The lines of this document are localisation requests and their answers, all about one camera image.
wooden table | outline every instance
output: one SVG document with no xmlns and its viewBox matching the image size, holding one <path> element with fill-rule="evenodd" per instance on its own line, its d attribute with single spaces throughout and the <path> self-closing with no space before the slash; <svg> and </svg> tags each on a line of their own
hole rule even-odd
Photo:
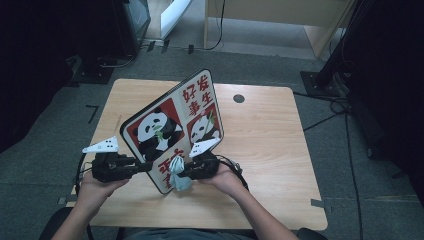
<svg viewBox="0 0 424 240">
<path fill-rule="evenodd" d="M 119 135 L 123 121 L 177 82 L 119 79 L 114 83 L 92 144 L 117 136 L 120 153 L 131 155 Z M 327 219 L 293 93 L 284 87 L 214 84 L 224 138 L 214 149 L 240 163 L 251 193 L 290 229 L 323 230 Z M 244 96 L 236 103 L 234 95 Z M 87 161 L 93 154 L 86 156 Z M 250 229 L 231 198 L 193 182 L 190 190 L 158 192 L 147 174 L 134 175 L 106 201 L 93 226 Z"/>
<path fill-rule="evenodd" d="M 356 0 L 226 0 L 224 18 L 304 25 L 316 57 L 335 32 L 346 27 Z M 206 0 L 204 47 L 208 18 L 221 18 L 223 0 Z"/>
</svg>

floor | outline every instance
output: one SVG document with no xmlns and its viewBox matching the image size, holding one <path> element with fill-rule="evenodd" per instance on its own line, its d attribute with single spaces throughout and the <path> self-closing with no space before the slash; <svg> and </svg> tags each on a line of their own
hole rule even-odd
<svg viewBox="0 0 424 240">
<path fill-rule="evenodd" d="M 203 48 L 203 29 L 205 1 L 194 0 L 181 17 L 180 22 L 168 35 L 169 46 L 188 48 Z M 302 25 L 254 22 L 245 20 L 223 19 L 222 39 L 218 43 L 221 29 L 220 18 L 209 18 L 208 48 L 216 47 L 213 51 L 245 53 L 264 56 L 280 56 L 299 59 L 316 59 L 306 32 Z M 319 57 L 327 60 L 331 50 L 340 41 L 343 29 L 334 35 L 329 46 Z M 157 39 L 157 45 L 163 44 Z"/>
</svg>

hand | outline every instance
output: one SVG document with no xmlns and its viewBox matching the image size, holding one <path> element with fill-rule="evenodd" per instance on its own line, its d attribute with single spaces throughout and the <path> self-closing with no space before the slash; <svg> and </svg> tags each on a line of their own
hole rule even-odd
<svg viewBox="0 0 424 240">
<path fill-rule="evenodd" d="M 93 178 L 91 171 L 85 173 L 81 182 L 78 200 L 75 208 L 81 208 L 83 212 L 94 217 L 100 207 L 112 193 L 129 182 L 129 179 L 102 183 Z"/>
<path fill-rule="evenodd" d="M 219 164 L 218 172 L 215 176 L 209 179 L 199 180 L 200 183 L 211 184 L 219 191 L 234 197 L 234 193 L 239 189 L 245 189 L 240 182 L 240 179 L 231 171 L 231 169 L 224 165 Z"/>
</svg>

small object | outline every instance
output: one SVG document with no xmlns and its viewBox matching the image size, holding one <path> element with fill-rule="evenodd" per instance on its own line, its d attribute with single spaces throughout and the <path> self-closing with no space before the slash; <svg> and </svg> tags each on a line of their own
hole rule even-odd
<svg viewBox="0 0 424 240">
<path fill-rule="evenodd" d="M 171 179 L 169 183 L 177 189 L 177 191 L 184 191 L 190 188 L 191 179 L 188 177 L 179 177 L 178 174 L 184 171 L 184 159 L 180 156 L 174 157 L 171 164 L 169 165 L 169 171 L 171 172 Z"/>
<path fill-rule="evenodd" d="M 161 53 L 165 53 L 166 51 L 168 51 L 169 41 L 170 40 L 168 39 L 165 42 L 163 42 L 162 52 Z"/>
<path fill-rule="evenodd" d="M 104 141 L 93 144 L 82 150 L 83 153 L 105 153 L 105 152 L 118 152 L 119 145 L 116 136 L 113 136 Z"/>
<path fill-rule="evenodd" d="M 148 51 L 148 52 L 152 51 L 152 50 L 153 50 L 153 48 L 155 47 L 155 44 L 156 44 L 156 41 L 152 41 L 152 42 L 150 42 L 150 44 L 149 44 L 149 48 L 147 49 L 147 51 Z"/>
<path fill-rule="evenodd" d="M 220 138 L 214 138 L 214 139 L 209 139 L 203 142 L 195 143 L 188 156 L 191 158 L 194 158 L 195 156 L 200 155 L 209 149 L 212 149 L 220 141 L 221 141 Z"/>
<path fill-rule="evenodd" d="M 188 45 L 188 54 L 192 54 L 194 52 L 194 45 Z"/>
</svg>

gray carpet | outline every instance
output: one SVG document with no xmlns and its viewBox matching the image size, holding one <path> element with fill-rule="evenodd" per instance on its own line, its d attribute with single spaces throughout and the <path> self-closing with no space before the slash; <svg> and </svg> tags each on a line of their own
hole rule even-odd
<svg viewBox="0 0 424 240">
<path fill-rule="evenodd" d="M 142 49 L 136 59 L 115 69 L 108 85 L 64 87 L 39 117 L 30 133 L 0 155 L 0 239 L 37 239 L 50 216 L 63 205 L 59 197 L 72 188 L 83 147 L 88 146 L 113 82 L 118 78 L 183 80 L 201 68 L 216 83 L 290 87 L 305 93 L 300 71 L 319 71 L 324 62 L 278 56 L 255 56 L 156 47 Z M 304 128 L 333 115 L 330 103 L 296 96 Z M 93 120 L 94 108 L 99 111 Z M 422 239 L 424 210 L 407 177 L 389 161 L 370 160 L 354 117 L 336 116 L 305 131 L 306 141 L 325 204 L 329 239 L 360 239 L 359 193 L 363 239 Z M 114 239 L 115 228 L 94 228 L 96 239 Z"/>
</svg>

